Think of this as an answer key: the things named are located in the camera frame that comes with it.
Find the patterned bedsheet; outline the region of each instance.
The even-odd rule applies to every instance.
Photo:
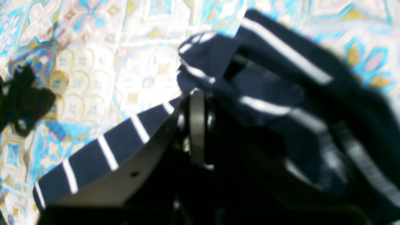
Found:
[[[400,93],[399,0],[0,0],[0,75],[30,63],[57,94],[25,139],[0,136],[0,209],[35,224],[34,182],[134,113],[180,94],[177,48],[192,34],[234,35],[256,8],[347,61],[364,85]]]

